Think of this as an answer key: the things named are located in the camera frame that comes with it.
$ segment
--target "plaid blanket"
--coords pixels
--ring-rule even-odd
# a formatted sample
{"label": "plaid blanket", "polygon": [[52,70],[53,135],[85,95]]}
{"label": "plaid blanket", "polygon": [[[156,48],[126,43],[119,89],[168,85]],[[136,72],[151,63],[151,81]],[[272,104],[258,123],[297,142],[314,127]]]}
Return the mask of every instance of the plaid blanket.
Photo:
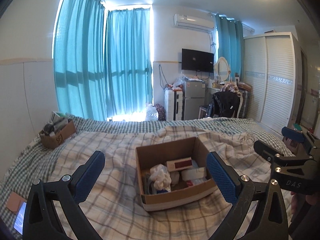
{"label": "plaid blanket", "polygon": [[[80,134],[82,131],[99,131],[108,134],[154,133],[166,126],[192,126],[202,130],[211,130],[227,135],[249,132],[254,140],[260,139],[287,156],[291,154],[282,141],[262,130],[253,119],[215,118],[210,121],[100,122],[83,119],[73,115],[69,115],[69,118],[73,119],[77,134]],[[43,181],[48,181],[55,169],[57,159],[67,143],[68,141],[56,149],[50,150],[43,147],[40,138],[36,137],[15,160],[1,181],[0,217],[17,239],[21,239],[22,237],[13,228],[16,216],[5,207],[11,192],[14,191],[27,199],[34,179],[40,178]]]}
{"label": "plaid blanket", "polygon": [[[198,136],[208,150],[216,151],[239,175],[246,174],[253,181],[269,181],[270,163],[254,152],[250,135],[224,136],[188,126],[166,127],[155,134],[82,132],[61,152],[50,181],[72,174],[95,150],[100,150],[105,153],[105,168],[80,206],[103,239],[208,239],[231,207],[218,188],[199,201],[148,213],[142,207],[137,182],[136,147],[192,136]],[[284,192],[284,198],[289,207],[290,192]],[[250,207],[237,237],[244,235],[256,204]],[[56,208],[67,235],[76,239],[60,203]]]}

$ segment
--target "teal curtain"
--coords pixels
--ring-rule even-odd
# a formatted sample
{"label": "teal curtain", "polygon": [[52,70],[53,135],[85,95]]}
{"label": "teal curtain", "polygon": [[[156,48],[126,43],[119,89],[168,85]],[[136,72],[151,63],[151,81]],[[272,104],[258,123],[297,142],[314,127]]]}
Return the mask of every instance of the teal curtain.
{"label": "teal curtain", "polygon": [[216,15],[217,31],[219,36],[218,57],[225,57],[230,65],[232,80],[238,73],[243,80],[244,69],[244,38],[242,23],[228,20],[226,17]]}
{"label": "teal curtain", "polygon": [[100,0],[63,0],[53,48],[61,112],[100,121],[107,118],[103,24]]}
{"label": "teal curtain", "polygon": [[105,43],[107,115],[141,112],[152,102],[150,9],[108,12]]}

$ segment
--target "white suitcase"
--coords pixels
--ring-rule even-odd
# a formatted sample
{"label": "white suitcase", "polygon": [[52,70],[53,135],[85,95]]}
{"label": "white suitcase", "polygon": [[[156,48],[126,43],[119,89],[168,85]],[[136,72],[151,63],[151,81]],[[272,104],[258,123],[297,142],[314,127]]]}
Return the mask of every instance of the white suitcase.
{"label": "white suitcase", "polygon": [[164,92],[164,110],[166,121],[182,120],[183,92],[167,89]]}

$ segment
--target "green checkered bedsheet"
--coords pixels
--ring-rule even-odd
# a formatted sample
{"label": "green checkered bedsheet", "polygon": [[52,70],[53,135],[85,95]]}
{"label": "green checkered bedsheet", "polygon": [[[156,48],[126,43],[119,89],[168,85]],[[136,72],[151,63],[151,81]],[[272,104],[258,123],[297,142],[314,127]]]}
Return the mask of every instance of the green checkered bedsheet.
{"label": "green checkered bedsheet", "polygon": [[[253,119],[216,118],[211,121],[100,122],[72,115],[69,118],[73,119],[78,134],[82,131],[100,131],[110,134],[152,133],[165,126],[192,126],[227,135],[249,132],[256,140],[260,139],[268,143],[285,155],[291,154],[281,140],[263,131]],[[54,171],[60,152],[66,144],[63,143],[56,149],[50,150],[42,146],[39,137],[35,138],[20,154],[2,180],[0,184],[0,217],[15,236],[19,236],[15,229],[13,229],[16,216],[5,207],[10,193],[14,191],[27,199],[34,179],[40,178],[43,181],[48,181]]]}

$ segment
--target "white wall unit air conditioner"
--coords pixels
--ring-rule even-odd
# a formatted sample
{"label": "white wall unit air conditioner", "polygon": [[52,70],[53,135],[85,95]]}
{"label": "white wall unit air conditioner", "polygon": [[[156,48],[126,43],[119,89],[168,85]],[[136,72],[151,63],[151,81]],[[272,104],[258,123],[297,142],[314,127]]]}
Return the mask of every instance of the white wall unit air conditioner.
{"label": "white wall unit air conditioner", "polygon": [[214,29],[214,23],[212,21],[179,14],[174,15],[174,26],[205,32],[212,32]]}

